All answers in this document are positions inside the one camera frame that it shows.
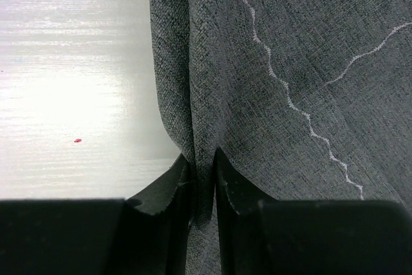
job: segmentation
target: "knit fabric texture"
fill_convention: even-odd
[[[280,200],[412,208],[412,0],[150,0],[164,126],[196,173],[188,274],[219,274],[212,162]]]

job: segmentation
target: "folded fabric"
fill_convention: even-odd
[[[217,147],[277,199],[412,208],[412,0],[150,0],[164,126],[198,181],[187,272],[219,274]]]

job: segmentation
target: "dark gray cloth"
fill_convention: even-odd
[[[412,0],[151,0],[151,26],[164,126],[198,180],[189,274],[219,274],[219,146],[274,198],[411,210]]]

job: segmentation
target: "white stitching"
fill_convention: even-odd
[[[329,159],[337,162],[341,167],[343,167],[344,169],[344,173],[345,173],[345,181],[353,186],[355,186],[359,192],[360,192],[360,199],[364,200],[363,197],[363,186],[356,184],[354,181],[352,181],[349,178],[349,174],[348,174],[348,164],[340,161],[338,158],[336,158],[336,156],[333,154],[332,152],[332,148],[331,148],[331,144],[330,144],[330,140],[328,138],[322,137],[320,135],[318,135],[313,127],[312,127],[312,119],[310,117],[310,114],[302,111],[301,109],[297,108],[294,103],[292,102],[292,99],[290,98],[290,90],[289,90],[289,83],[287,83],[286,81],[284,81],[283,79],[281,79],[280,77],[278,77],[273,70],[272,64],[271,64],[271,58],[272,58],[272,50],[261,41],[261,39],[258,37],[258,34],[256,32],[256,27],[255,27],[255,20],[256,20],[256,11],[254,9],[254,7],[248,2],[248,0],[243,0],[243,3],[248,7],[248,9],[250,10],[250,14],[252,16],[252,31],[253,31],[253,40],[255,42],[257,42],[258,44],[262,44],[267,55],[268,55],[268,69],[269,69],[269,75],[273,78],[275,78],[275,80],[279,81],[282,86],[284,87],[284,89],[286,90],[286,99],[288,102],[288,107],[291,108],[292,110],[299,112],[300,114],[302,114],[305,119],[308,121],[309,124],[309,130],[310,130],[310,136],[314,137],[314,138],[318,138],[320,140],[322,140],[327,146],[328,146],[328,152],[329,152]]]
[[[355,61],[357,61],[358,59],[360,59],[360,58],[362,58],[362,57],[364,57],[364,56],[367,56],[367,55],[371,55],[371,54],[373,54],[373,53],[376,53],[377,51],[379,51],[379,50],[386,44],[386,41],[388,41],[388,39],[389,39],[390,37],[392,37],[393,35],[395,35],[395,34],[396,34],[399,30],[401,30],[402,28],[405,28],[406,26],[409,26],[409,25],[412,25],[412,23],[405,23],[405,24],[402,24],[402,25],[400,25],[400,26],[394,27],[394,29],[392,29],[391,33],[390,33],[376,48],[374,48],[372,51],[369,51],[369,52],[367,52],[367,53],[363,53],[363,54],[359,54],[359,55],[353,56],[352,59],[351,59],[351,61],[350,61],[350,62],[348,63],[348,65],[346,66],[345,70],[343,70],[343,72],[342,72],[336,79],[333,79],[333,80],[327,82],[327,83],[325,84],[325,86],[326,86],[326,85],[330,85],[330,84],[332,84],[332,83],[334,83],[334,82],[339,81],[341,78],[343,78],[343,77],[345,76],[346,72],[348,72],[348,70],[349,70],[349,67],[350,67]]]

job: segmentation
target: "white surface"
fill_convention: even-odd
[[[128,197],[179,154],[149,0],[0,0],[0,71],[2,199]]]

